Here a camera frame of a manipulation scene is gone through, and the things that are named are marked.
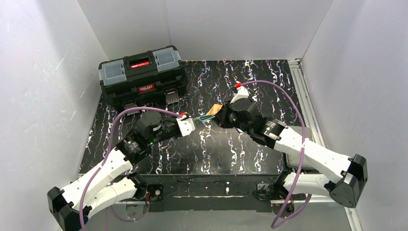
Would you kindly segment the mint green card holder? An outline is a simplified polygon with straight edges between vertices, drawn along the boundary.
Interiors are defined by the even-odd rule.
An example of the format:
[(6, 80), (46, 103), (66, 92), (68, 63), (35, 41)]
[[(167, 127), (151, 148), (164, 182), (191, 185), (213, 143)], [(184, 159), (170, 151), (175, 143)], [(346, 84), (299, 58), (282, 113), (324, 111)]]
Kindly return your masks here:
[(214, 117), (215, 115), (201, 115), (201, 116), (194, 118), (193, 120), (195, 122), (205, 122), (205, 121), (213, 119)]

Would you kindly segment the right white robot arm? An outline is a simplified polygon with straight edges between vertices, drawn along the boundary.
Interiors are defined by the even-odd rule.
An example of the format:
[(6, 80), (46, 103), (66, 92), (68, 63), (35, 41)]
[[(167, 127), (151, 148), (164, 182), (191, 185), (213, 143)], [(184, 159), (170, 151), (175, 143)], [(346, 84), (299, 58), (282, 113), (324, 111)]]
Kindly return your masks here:
[(355, 208), (368, 181), (365, 157), (350, 157), (331, 151), (296, 132), (282, 121), (262, 115), (255, 102), (238, 99), (224, 103), (214, 121), (221, 128), (237, 128), (256, 143), (289, 156), (303, 156), (317, 174), (282, 173), (277, 188), (293, 193), (330, 197), (338, 204)]

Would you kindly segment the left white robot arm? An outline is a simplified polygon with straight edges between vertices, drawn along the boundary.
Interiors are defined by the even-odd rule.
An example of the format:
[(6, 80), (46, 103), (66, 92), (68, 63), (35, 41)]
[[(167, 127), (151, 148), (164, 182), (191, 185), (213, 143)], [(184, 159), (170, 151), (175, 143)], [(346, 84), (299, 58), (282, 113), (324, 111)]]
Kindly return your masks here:
[(51, 214), (63, 231), (84, 230), (99, 211), (129, 198), (143, 198), (146, 183), (133, 173), (117, 183), (114, 179), (147, 157), (156, 143), (190, 135), (191, 117), (164, 109), (144, 107), (146, 112), (118, 144), (110, 142), (105, 158), (70, 184), (47, 192)]

